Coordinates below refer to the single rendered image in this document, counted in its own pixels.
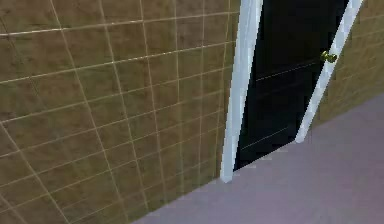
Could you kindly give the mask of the black room door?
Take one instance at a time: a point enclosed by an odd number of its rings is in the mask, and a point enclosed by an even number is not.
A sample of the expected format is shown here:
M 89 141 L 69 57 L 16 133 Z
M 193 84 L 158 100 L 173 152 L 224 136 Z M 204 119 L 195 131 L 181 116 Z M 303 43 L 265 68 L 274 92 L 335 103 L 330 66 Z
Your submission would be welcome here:
M 220 178 L 309 130 L 364 0 L 241 0 Z M 320 59 L 323 51 L 338 56 Z

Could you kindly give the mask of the brass door knob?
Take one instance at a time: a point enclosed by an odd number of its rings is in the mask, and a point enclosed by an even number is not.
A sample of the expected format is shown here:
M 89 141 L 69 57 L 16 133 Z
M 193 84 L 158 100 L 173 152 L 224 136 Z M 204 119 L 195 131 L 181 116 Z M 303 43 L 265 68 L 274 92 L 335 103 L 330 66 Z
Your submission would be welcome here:
M 330 54 L 328 51 L 323 51 L 320 55 L 320 59 L 324 62 L 334 63 L 338 56 L 336 54 Z

